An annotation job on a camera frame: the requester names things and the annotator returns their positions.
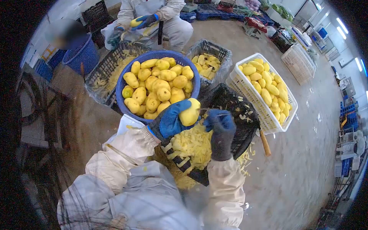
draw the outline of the blue glove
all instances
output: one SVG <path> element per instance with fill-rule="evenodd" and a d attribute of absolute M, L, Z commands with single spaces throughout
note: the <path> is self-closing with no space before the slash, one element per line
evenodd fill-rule
<path fill-rule="evenodd" d="M 123 34 L 123 32 L 124 29 L 122 27 L 116 27 L 114 29 L 114 32 L 110 35 L 109 39 L 107 40 L 107 43 L 111 44 L 115 49 L 120 42 L 120 37 Z"/>
<path fill-rule="evenodd" d="M 191 129 L 192 126 L 182 125 L 179 119 L 179 113 L 192 106 L 190 101 L 182 100 L 174 103 L 163 110 L 153 122 L 148 124 L 148 130 L 155 135 L 158 139 L 163 141 L 168 137 L 172 137 L 175 134 L 180 133 L 183 130 Z"/>
<path fill-rule="evenodd" d="M 146 27 L 150 27 L 152 23 L 156 22 L 159 20 L 159 16 L 157 14 L 151 14 L 151 15 L 146 15 L 143 17 L 138 18 L 136 21 L 143 21 L 142 23 L 140 23 L 138 26 L 136 27 L 132 27 L 132 31 L 135 31 L 137 29 L 143 29 Z"/>
<path fill-rule="evenodd" d="M 211 158 L 216 161 L 232 158 L 231 143 L 234 139 L 236 126 L 231 113 L 227 110 L 210 109 L 204 125 L 207 132 L 213 130 Z"/>

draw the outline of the white coat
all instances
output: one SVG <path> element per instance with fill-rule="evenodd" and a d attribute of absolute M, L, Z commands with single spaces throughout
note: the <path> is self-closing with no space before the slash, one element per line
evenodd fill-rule
<path fill-rule="evenodd" d="M 103 144 L 63 192 L 57 206 L 62 229 L 238 229 L 243 219 L 244 177 L 239 163 L 210 161 L 209 202 L 198 216 L 183 204 L 174 178 L 162 164 L 144 163 L 159 140 L 132 128 Z"/>

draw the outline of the blue bucket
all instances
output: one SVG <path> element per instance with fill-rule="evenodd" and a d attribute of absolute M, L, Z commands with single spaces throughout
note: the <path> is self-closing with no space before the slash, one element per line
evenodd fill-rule
<path fill-rule="evenodd" d="M 97 49 L 92 41 L 92 34 L 88 33 L 86 41 L 82 45 L 65 53 L 62 63 L 79 74 L 82 74 L 81 63 L 83 63 L 84 74 L 87 75 L 98 64 L 99 59 Z"/>
<path fill-rule="evenodd" d="M 150 51 L 150 52 L 147 52 L 145 54 L 140 55 L 139 57 L 132 60 L 121 72 L 119 80 L 117 81 L 117 84 L 116 84 L 116 101 L 117 101 L 117 104 L 118 104 L 120 110 L 124 114 L 128 114 L 132 118 L 134 118 L 138 121 L 141 121 L 144 124 L 148 124 L 148 123 L 152 122 L 153 120 L 138 117 L 137 115 L 131 113 L 131 111 L 124 104 L 124 98 L 123 98 L 123 95 L 122 95 L 122 91 L 123 91 L 123 89 L 124 89 L 124 87 L 126 86 L 127 83 L 123 79 L 123 75 L 126 72 L 130 72 L 130 70 L 132 68 L 132 65 L 133 65 L 133 62 L 135 62 L 135 61 L 139 61 L 140 63 L 142 63 L 142 62 L 150 60 L 150 59 L 161 59 L 161 58 L 164 58 L 164 57 L 173 57 L 177 64 L 182 65 L 182 66 L 190 66 L 190 68 L 192 69 L 192 71 L 194 73 L 194 77 L 192 79 L 193 91 L 192 91 L 192 94 L 191 94 L 191 98 L 197 98 L 198 94 L 199 94 L 199 88 L 201 87 L 201 81 L 200 81 L 198 70 L 195 67 L 195 65 L 193 64 L 193 62 L 191 60 L 189 60 L 188 58 L 184 57 L 181 53 L 174 52 L 174 51 L 169 51 L 169 50 L 159 50 L 159 51 Z"/>

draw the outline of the white plastic crate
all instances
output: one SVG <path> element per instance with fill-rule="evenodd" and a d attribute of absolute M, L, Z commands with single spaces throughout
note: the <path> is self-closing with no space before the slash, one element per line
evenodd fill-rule
<path fill-rule="evenodd" d="M 248 79 L 245 77 L 245 75 L 242 73 L 242 71 L 240 71 L 238 67 L 239 65 L 252 61 L 256 58 L 263 59 L 264 62 L 267 62 L 270 65 L 270 71 L 279 75 L 277 71 L 274 69 L 274 67 L 272 67 L 272 65 L 265 59 L 264 56 L 262 56 L 260 53 L 256 53 L 235 64 L 235 68 L 232 70 L 229 77 L 226 79 L 226 84 L 236 92 L 243 94 L 248 99 L 248 101 L 250 101 L 253 104 L 255 110 L 258 113 L 261 129 L 264 132 L 264 134 L 285 132 L 295 116 L 295 113 L 298 109 L 298 103 L 296 102 L 293 94 L 287 87 L 289 104 L 292 105 L 293 109 L 289 112 L 289 116 L 287 117 L 283 125 L 281 125 L 274 116 L 274 114 L 272 113 L 272 111 L 270 110 L 270 108 L 267 106 L 265 101 L 255 90 L 251 82 L 248 81 Z"/>
<path fill-rule="evenodd" d="M 314 78 L 317 67 L 300 44 L 292 45 L 281 56 L 281 60 L 290 69 L 299 85 Z"/>

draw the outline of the concrete floor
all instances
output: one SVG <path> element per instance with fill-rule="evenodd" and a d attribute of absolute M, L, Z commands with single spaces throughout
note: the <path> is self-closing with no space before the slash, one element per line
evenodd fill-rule
<path fill-rule="evenodd" d="M 269 134 L 272 156 L 264 156 L 261 139 L 255 137 L 256 155 L 247 167 L 245 202 L 240 229 L 306 229 L 316 220 L 333 185 L 333 164 L 339 127 L 339 88 L 324 56 L 319 58 L 314 79 L 300 86 L 281 61 L 282 53 L 267 38 L 245 35 L 235 21 L 195 21 L 194 34 L 185 50 L 205 38 L 229 49 L 236 63 L 261 53 L 284 79 L 298 102 L 287 132 Z M 83 86 L 83 79 L 69 67 L 59 65 L 52 83 L 73 98 L 70 110 L 71 151 L 65 164 L 73 181 L 84 173 L 85 164 L 101 143 L 116 133 L 120 115 L 97 104 Z"/>

